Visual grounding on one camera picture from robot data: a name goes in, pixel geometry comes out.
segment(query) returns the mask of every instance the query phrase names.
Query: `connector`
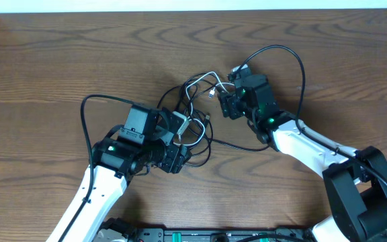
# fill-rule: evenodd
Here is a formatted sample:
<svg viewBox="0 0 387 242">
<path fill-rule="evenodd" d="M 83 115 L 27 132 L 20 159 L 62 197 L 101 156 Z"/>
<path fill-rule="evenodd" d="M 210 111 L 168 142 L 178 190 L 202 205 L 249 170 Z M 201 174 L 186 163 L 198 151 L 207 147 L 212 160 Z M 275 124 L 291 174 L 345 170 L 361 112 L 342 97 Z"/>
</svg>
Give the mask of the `connector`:
<svg viewBox="0 0 387 242">
<path fill-rule="evenodd" d="M 174 111 L 173 114 L 176 115 L 178 118 L 182 119 L 182 122 L 183 122 L 179 130 L 177 131 L 179 141 L 181 141 L 181 135 L 185 132 L 187 126 L 189 126 L 189 120 L 187 119 L 186 116 L 184 116 L 183 114 L 180 114 L 179 112 Z"/>
<path fill-rule="evenodd" d="M 211 89 L 210 92 L 209 92 L 209 94 L 208 94 L 208 97 L 209 97 L 209 98 L 213 98 L 215 92 L 216 92 L 216 91 L 214 91 L 214 88 Z"/>
<path fill-rule="evenodd" d="M 207 128 L 208 123 L 210 122 L 210 115 L 206 115 L 206 119 L 204 120 L 204 127 Z"/>
<path fill-rule="evenodd" d="M 240 66 L 232 68 L 231 73 L 227 75 L 229 82 L 234 82 L 238 78 L 243 78 L 252 75 L 252 72 L 249 66 L 247 66 L 247 64 L 244 64 L 243 67 L 241 67 L 240 71 L 237 72 L 239 68 Z"/>
</svg>

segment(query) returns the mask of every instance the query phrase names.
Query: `wooden table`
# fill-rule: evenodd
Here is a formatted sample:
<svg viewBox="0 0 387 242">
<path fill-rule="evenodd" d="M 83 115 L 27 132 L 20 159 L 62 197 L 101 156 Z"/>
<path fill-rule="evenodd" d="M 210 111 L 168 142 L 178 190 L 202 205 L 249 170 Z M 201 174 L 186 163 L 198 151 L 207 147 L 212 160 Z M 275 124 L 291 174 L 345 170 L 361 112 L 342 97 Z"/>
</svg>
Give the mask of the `wooden table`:
<svg viewBox="0 0 387 242">
<path fill-rule="evenodd" d="M 387 157 L 387 10 L 0 14 L 0 241 L 45 240 L 73 199 L 87 167 L 84 96 L 153 106 L 191 75 L 225 76 L 270 44 L 287 45 L 304 61 L 307 125 Z M 269 76 L 281 107 L 295 112 L 296 60 L 270 50 L 251 66 Z M 261 147 L 244 118 L 222 117 L 217 98 L 195 105 L 210 113 L 216 138 Z M 128 108 L 87 104 L 92 142 L 123 123 Z M 309 227 L 328 215 L 321 178 L 300 162 L 219 144 L 204 167 L 135 178 L 109 213 L 169 228 Z"/>
</svg>

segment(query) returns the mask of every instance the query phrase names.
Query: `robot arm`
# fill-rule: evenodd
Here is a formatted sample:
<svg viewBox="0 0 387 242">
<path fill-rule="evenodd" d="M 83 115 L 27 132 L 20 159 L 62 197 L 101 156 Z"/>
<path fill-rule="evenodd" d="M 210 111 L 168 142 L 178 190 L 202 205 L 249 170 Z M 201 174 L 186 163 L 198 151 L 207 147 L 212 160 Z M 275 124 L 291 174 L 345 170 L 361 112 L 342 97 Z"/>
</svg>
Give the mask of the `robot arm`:
<svg viewBox="0 0 387 242">
<path fill-rule="evenodd" d="M 89 186 L 89 169 L 90 167 L 86 169 L 79 190 L 47 239 L 48 242 L 58 241 L 61 238 L 62 233 L 79 209 Z M 124 176 L 116 177 L 111 169 L 97 165 L 94 169 L 93 192 L 89 197 L 89 201 L 67 231 L 68 233 L 64 236 L 64 241 L 92 241 L 108 211 L 127 187 L 128 183 Z"/>
<path fill-rule="evenodd" d="M 383 154 L 373 147 L 358 151 L 340 145 L 309 129 L 293 114 L 279 109 L 265 75 L 252 75 L 247 65 L 240 70 L 229 75 L 233 92 L 216 87 L 222 113 L 231 119 L 247 117 L 259 141 L 303 162 L 324 179 L 333 215 L 312 228 L 314 239 L 383 239 L 387 235 L 387 161 Z M 188 123 L 180 113 L 132 104 L 125 125 L 115 126 L 92 149 L 95 178 L 89 200 L 82 206 L 90 167 L 48 241 L 92 240 L 132 178 L 147 174 L 150 166 L 179 173 L 191 153 L 173 139 L 183 134 Z M 112 139 L 116 132 L 117 139 Z M 144 167 L 147 172 L 140 173 Z M 380 179 L 373 169 L 380 170 Z M 356 184 L 360 182 L 372 186 L 359 193 Z"/>
<path fill-rule="evenodd" d="M 374 147 L 358 151 L 311 130 L 279 109 L 267 77 L 252 75 L 247 65 L 234 68 L 228 76 L 235 90 L 220 90 L 224 116 L 247 117 L 259 141 L 303 162 L 324 179 L 333 216 L 313 228 L 315 239 L 375 241 L 387 237 L 387 161 L 383 154 Z M 359 193 L 356 184 L 360 182 L 372 186 Z"/>
</svg>

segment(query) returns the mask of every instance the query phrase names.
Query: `white cable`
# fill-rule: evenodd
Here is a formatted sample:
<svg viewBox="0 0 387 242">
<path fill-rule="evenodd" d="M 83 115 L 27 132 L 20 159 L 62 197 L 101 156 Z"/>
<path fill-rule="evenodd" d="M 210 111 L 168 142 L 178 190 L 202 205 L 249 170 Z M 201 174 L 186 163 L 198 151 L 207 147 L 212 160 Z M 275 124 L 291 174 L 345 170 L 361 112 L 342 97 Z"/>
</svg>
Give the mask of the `white cable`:
<svg viewBox="0 0 387 242">
<path fill-rule="evenodd" d="M 235 84 L 234 83 L 219 83 L 218 85 L 220 85 L 220 86 L 222 86 L 223 87 L 223 85 L 233 85 L 233 86 L 235 86 Z"/>
<path fill-rule="evenodd" d="M 202 126 L 202 134 L 201 136 L 198 137 L 198 140 L 192 144 L 183 144 L 184 146 L 192 146 L 192 145 L 196 145 L 198 144 L 201 140 L 202 140 L 202 137 L 204 137 L 205 133 L 206 133 L 206 127 L 204 126 L 204 124 L 201 122 L 201 120 L 197 119 L 197 118 L 194 118 L 193 119 L 194 121 L 196 121 L 197 123 L 200 123 L 201 126 Z M 177 145 L 177 146 L 180 146 L 181 144 L 179 143 L 176 143 L 174 142 L 174 145 Z"/>
<path fill-rule="evenodd" d="M 229 91 L 226 90 L 225 87 L 223 86 L 223 82 L 220 81 L 219 76 L 218 76 L 214 71 L 210 71 L 210 72 L 204 74 L 202 77 L 200 77 L 199 79 L 197 79 L 196 81 L 194 81 L 193 83 L 189 84 L 189 85 L 186 87 L 186 90 L 185 90 L 185 91 L 186 91 L 186 97 L 187 97 L 187 100 L 188 100 L 188 101 L 191 100 L 191 98 L 190 98 L 190 96 L 189 96 L 189 92 L 188 92 L 189 88 L 190 88 L 192 85 L 194 85 L 195 83 L 197 83 L 198 81 L 201 81 L 204 77 L 207 77 L 208 75 L 211 75 L 211 74 L 213 74 L 213 75 L 216 77 L 216 79 L 218 80 L 218 82 L 219 82 L 218 85 L 220 85 L 220 86 L 223 88 L 223 90 L 225 90 L 227 93 L 229 92 Z M 192 102 L 191 102 L 191 115 L 192 115 L 192 113 L 194 112 L 193 110 L 194 110 L 194 105 L 193 105 Z"/>
</svg>

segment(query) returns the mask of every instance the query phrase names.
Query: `wire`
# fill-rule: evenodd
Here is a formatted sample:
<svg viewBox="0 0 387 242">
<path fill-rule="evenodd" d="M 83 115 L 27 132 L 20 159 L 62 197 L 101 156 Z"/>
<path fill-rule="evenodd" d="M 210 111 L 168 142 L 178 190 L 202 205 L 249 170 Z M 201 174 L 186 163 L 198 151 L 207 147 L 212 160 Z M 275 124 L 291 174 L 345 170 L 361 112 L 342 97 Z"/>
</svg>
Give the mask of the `wire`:
<svg viewBox="0 0 387 242">
<path fill-rule="evenodd" d="M 194 142 L 194 143 L 192 143 L 192 144 L 183 144 L 184 146 L 192 146 L 192 145 L 198 144 L 198 143 L 202 140 L 202 137 L 204 136 L 204 134 L 206 133 L 206 127 L 205 127 L 204 124 L 201 122 L 201 120 L 199 120 L 199 119 L 197 119 L 197 118 L 194 118 L 193 121 L 196 121 L 196 122 L 198 122 L 198 124 L 201 124 L 201 125 L 202 125 L 202 134 L 201 134 L 201 136 L 198 137 L 198 139 L 197 139 L 196 142 Z M 180 146 L 181 144 L 174 142 L 174 145 Z"/>
<path fill-rule="evenodd" d="M 205 73 L 200 73 L 200 74 L 197 74 L 197 75 L 194 75 L 194 76 L 192 76 L 192 77 L 190 77 L 182 86 L 181 86 L 181 88 L 180 88 L 180 90 L 179 90 L 179 101 L 177 102 L 177 105 L 175 106 L 175 110 L 178 110 L 179 109 L 179 107 L 180 107 L 180 103 L 183 101 L 183 97 L 184 97 L 184 95 L 185 95 L 185 93 L 183 92 L 183 90 L 185 90 L 185 87 L 187 86 L 187 85 L 189 85 L 189 83 L 191 82 L 191 81 L 195 81 L 196 79 L 195 79 L 195 77 L 197 77 L 197 76 L 200 76 L 200 75 L 205 75 Z M 213 85 L 211 82 L 209 82 L 209 81 L 207 81 L 207 80 L 202 80 L 203 82 L 206 82 L 206 83 L 209 83 L 210 85 Z"/>
<path fill-rule="evenodd" d="M 240 147 L 238 145 L 233 145 L 233 144 L 230 144 L 228 142 L 217 140 L 217 139 L 213 139 L 213 142 L 216 142 L 216 143 L 221 144 L 221 145 L 226 145 L 228 147 L 231 147 L 231 148 L 234 148 L 234 149 L 238 149 L 238 150 L 242 150 L 242 151 L 260 152 L 260 151 L 264 151 L 264 150 L 269 148 L 268 145 L 266 147 L 263 147 L 263 148 L 260 148 L 260 149 L 244 148 L 244 147 Z"/>
<path fill-rule="evenodd" d="M 111 136 L 113 136 L 113 134 L 115 134 L 119 129 L 121 129 L 123 127 L 124 127 L 123 125 L 117 124 L 110 131 L 108 131 L 108 133 L 105 135 L 105 137 L 110 138 Z"/>
<path fill-rule="evenodd" d="M 206 152 L 208 150 L 207 158 L 204 160 L 203 163 L 200 163 L 200 164 L 185 163 L 185 165 L 188 166 L 188 167 L 198 168 L 198 167 L 201 167 L 201 166 L 207 164 L 207 162 L 210 160 L 210 156 L 212 154 L 212 146 L 211 146 L 211 144 L 212 144 L 212 140 L 213 140 L 213 126 L 212 126 L 211 122 L 209 122 L 208 124 L 210 125 L 211 139 L 208 139 L 207 135 L 206 135 L 205 139 L 208 142 L 207 147 L 203 151 L 199 152 L 198 154 L 195 154 L 195 155 L 200 155 L 200 154 L 202 154 L 202 153 L 204 153 L 204 152 Z"/>
<path fill-rule="evenodd" d="M 101 94 L 91 94 L 91 95 L 88 95 L 87 97 L 83 98 L 83 101 L 81 102 L 81 106 L 80 106 L 80 119 L 81 119 L 81 126 L 83 128 L 83 133 L 85 135 L 87 153 L 89 155 L 89 170 L 91 172 L 90 178 L 89 178 L 89 188 L 87 189 L 86 196 L 84 197 L 82 203 L 80 204 L 79 209 L 77 209 L 77 211 L 74 214 L 73 218 L 71 219 L 70 223 L 67 225 L 67 227 L 65 228 L 64 232 L 60 236 L 60 238 L 58 240 L 59 242 L 64 240 L 65 236 L 67 235 L 67 233 L 69 232 L 70 228 L 74 224 L 75 220 L 79 216 L 79 214 L 80 214 L 81 210 L 83 209 L 83 207 L 86 205 L 87 202 L 90 202 L 89 201 L 89 197 L 91 196 L 92 189 L 93 189 L 92 147 L 91 147 L 91 140 L 89 139 L 89 133 L 87 131 L 86 120 L 85 120 L 85 104 L 86 104 L 86 101 L 89 98 L 91 98 L 91 97 L 101 97 L 101 98 L 116 100 L 116 101 L 119 101 L 119 102 L 124 102 L 124 103 L 127 103 L 127 104 L 134 104 L 134 102 L 132 102 L 130 100 L 126 100 L 126 99 L 122 99 L 122 98 L 118 98 L 118 97 L 113 97 L 113 96 L 109 96 L 109 95 L 101 95 Z"/>
<path fill-rule="evenodd" d="M 200 77 L 199 79 L 197 79 L 196 81 L 194 81 L 193 83 L 189 84 L 189 85 L 186 87 L 186 89 L 185 89 L 186 97 L 187 97 L 187 99 L 188 99 L 189 101 L 190 101 L 190 99 L 191 99 L 190 96 L 189 96 L 189 92 L 188 92 L 189 88 L 190 88 L 192 85 L 194 85 L 195 83 L 197 83 L 198 81 L 201 81 L 204 77 L 207 77 L 208 75 L 211 75 L 211 74 L 213 74 L 213 75 L 217 78 L 218 84 L 222 86 L 223 90 L 225 90 L 227 93 L 229 92 L 229 91 L 226 90 L 225 87 L 223 86 L 222 82 L 221 82 L 220 79 L 219 79 L 219 76 L 218 76 L 214 71 L 210 71 L 210 72 L 208 72 L 208 73 L 202 75 L 202 77 Z M 193 110 L 194 110 L 194 105 L 192 104 L 192 102 L 190 102 L 190 106 L 191 106 L 191 112 L 190 112 L 190 114 L 192 115 L 192 112 L 193 112 Z"/>
<path fill-rule="evenodd" d="M 251 60 L 253 57 L 255 57 L 257 54 L 265 51 L 265 50 L 269 50 L 269 49 L 272 49 L 272 48 L 282 48 L 284 50 L 287 50 L 288 52 L 290 52 L 295 58 L 296 60 L 298 61 L 298 63 L 300 64 L 300 68 L 301 68 L 301 74 L 302 74 L 302 87 L 301 87 L 301 94 L 300 94 L 300 101 L 298 102 L 298 109 L 296 111 L 296 115 L 295 115 L 295 124 L 296 124 L 296 127 L 297 129 L 302 133 L 304 134 L 305 136 L 307 136 L 309 139 L 317 142 L 318 144 L 336 152 L 337 154 L 339 155 L 342 155 L 346 158 L 348 158 L 349 161 L 352 161 L 356 164 L 358 164 L 360 167 L 363 167 L 366 171 L 368 171 L 369 173 L 371 173 L 374 177 L 376 177 L 376 179 L 380 180 L 386 187 L 387 187 L 387 181 L 384 177 L 382 177 L 382 175 L 376 171 L 374 168 L 372 167 L 369 167 L 368 165 L 366 165 L 365 163 L 362 163 L 361 161 L 353 158 L 352 156 L 348 155 L 348 154 L 345 154 L 343 153 L 342 151 L 340 151 L 339 149 L 335 149 L 333 147 L 330 147 L 328 146 L 327 144 L 324 144 L 323 142 L 321 142 L 320 140 L 317 140 L 316 138 L 314 138 L 313 136 L 310 136 L 304 128 L 301 128 L 300 124 L 299 124 L 299 117 L 300 117 L 300 112 L 301 112 L 301 109 L 302 109 L 302 102 L 304 100 L 304 92 L 305 92 L 305 89 L 306 89 L 306 72 L 304 70 L 304 65 L 302 64 L 302 61 L 301 61 L 301 58 L 293 51 L 291 50 L 290 48 L 286 47 L 286 46 L 282 46 L 282 45 L 271 45 L 271 46 L 267 46 L 265 48 L 262 48 L 260 50 L 258 50 L 257 52 L 253 53 L 251 56 L 249 56 L 243 63 L 242 65 L 232 74 L 233 76 L 237 75 L 238 72 L 240 72 L 241 70 L 241 67 L 243 67 L 245 64 L 247 64 L 249 62 L 249 60 Z"/>
<path fill-rule="evenodd" d="M 213 137 L 214 137 L 213 126 L 212 126 L 212 123 L 211 123 L 210 119 L 208 120 L 208 123 L 206 123 L 206 115 L 205 115 L 205 113 L 203 113 L 203 112 L 201 112 L 199 110 L 194 110 L 193 112 L 200 120 L 202 120 L 200 114 L 204 117 L 204 126 L 206 128 L 207 128 L 207 124 L 210 125 L 210 138 L 207 137 L 207 133 L 205 133 L 205 135 L 204 135 L 204 138 L 207 141 L 207 147 L 204 148 L 202 151 L 196 153 L 196 154 L 192 154 L 192 157 L 195 157 L 195 156 L 201 155 L 202 153 L 204 153 L 204 152 L 206 152 L 208 150 L 207 159 L 204 161 L 204 163 L 206 163 L 208 161 L 208 159 L 210 158 L 210 155 L 211 155 L 211 152 L 212 152 L 211 145 L 212 145 L 212 140 L 213 140 Z M 197 134 L 191 128 L 189 128 L 189 131 L 191 131 L 196 136 L 199 136 L 199 134 Z"/>
<path fill-rule="evenodd" d="M 159 100 L 158 105 L 156 106 L 156 108 L 159 108 L 159 107 L 161 106 L 162 101 L 164 100 L 165 96 L 166 96 L 168 93 L 170 93 L 171 91 L 173 91 L 174 89 L 176 89 L 176 88 L 178 88 L 178 87 L 181 87 L 181 85 L 175 86 L 175 87 L 171 88 L 170 90 L 168 90 L 168 91 L 161 97 L 161 99 Z"/>
<path fill-rule="evenodd" d="M 307 242 L 306 240 L 303 240 L 303 239 L 298 239 L 287 235 L 275 235 L 275 234 L 256 235 L 252 237 L 247 237 L 245 239 L 241 239 L 237 242 L 250 242 L 250 241 L 255 241 L 259 239 L 284 239 L 286 241 Z"/>
<path fill-rule="evenodd" d="M 218 86 L 218 85 L 220 85 L 222 88 L 224 88 L 223 87 L 223 85 L 232 85 L 232 86 L 235 86 L 235 84 L 234 83 L 217 83 L 217 85 L 215 85 L 215 88 L 213 88 L 213 91 L 216 89 L 216 87 Z"/>
</svg>

